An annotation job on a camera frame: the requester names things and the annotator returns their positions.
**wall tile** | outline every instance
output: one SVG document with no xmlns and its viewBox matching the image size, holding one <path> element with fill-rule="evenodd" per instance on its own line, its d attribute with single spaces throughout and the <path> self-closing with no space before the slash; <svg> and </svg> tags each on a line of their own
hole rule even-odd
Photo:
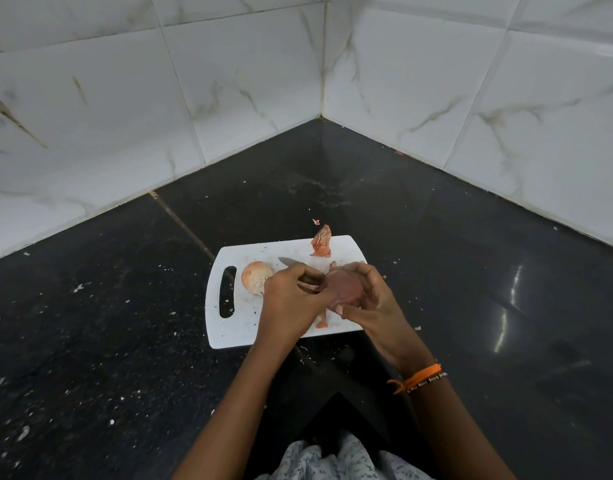
<svg viewBox="0 0 613 480">
<path fill-rule="evenodd" d="M 323 11 L 318 3 L 164 28 L 207 163 L 318 117 Z"/>
<path fill-rule="evenodd" d="M 386 11 L 506 28 L 520 0 L 329 0 Z"/>
<path fill-rule="evenodd" d="M 332 3 L 323 114 L 442 168 L 503 37 L 502 29 Z"/>
<path fill-rule="evenodd" d="M 445 169 L 613 245 L 613 46 L 504 45 Z"/>
<path fill-rule="evenodd" d="M 153 0 L 162 26 L 242 15 L 323 0 Z"/>
<path fill-rule="evenodd" d="M 522 0 L 511 28 L 613 43 L 613 0 Z"/>
<path fill-rule="evenodd" d="M 0 0 L 0 52 L 157 26 L 151 0 Z"/>
<path fill-rule="evenodd" d="M 160 29 L 0 54 L 0 256 L 202 166 Z"/>
</svg>

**right hand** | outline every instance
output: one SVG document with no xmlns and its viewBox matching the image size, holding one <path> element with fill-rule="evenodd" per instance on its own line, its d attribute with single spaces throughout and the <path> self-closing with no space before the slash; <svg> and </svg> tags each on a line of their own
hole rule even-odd
<svg viewBox="0 0 613 480">
<path fill-rule="evenodd" d="M 407 379 L 436 363 L 429 349 L 408 324 L 393 292 L 374 266 L 353 262 L 343 266 L 364 275 L 365 293 L 361 308 L 337 305 L 335 312 L 360 325 L 380 355 Z"/>
</svg>

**knife blade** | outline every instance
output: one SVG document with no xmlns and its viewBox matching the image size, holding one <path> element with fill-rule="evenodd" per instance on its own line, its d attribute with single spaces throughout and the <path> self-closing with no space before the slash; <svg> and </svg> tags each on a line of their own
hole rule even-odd
<svg viewBox="0 0 613 480">
<path fill-rule="evenodd" d="M 296 261 L 295 259 L 292 258 L 278 258 L 278 261 L 280 261 L 282 264 L 286 265 L 286 266 L 293 266 L 294 264 L 299 263 L 299 261 Z"/>
</svg>

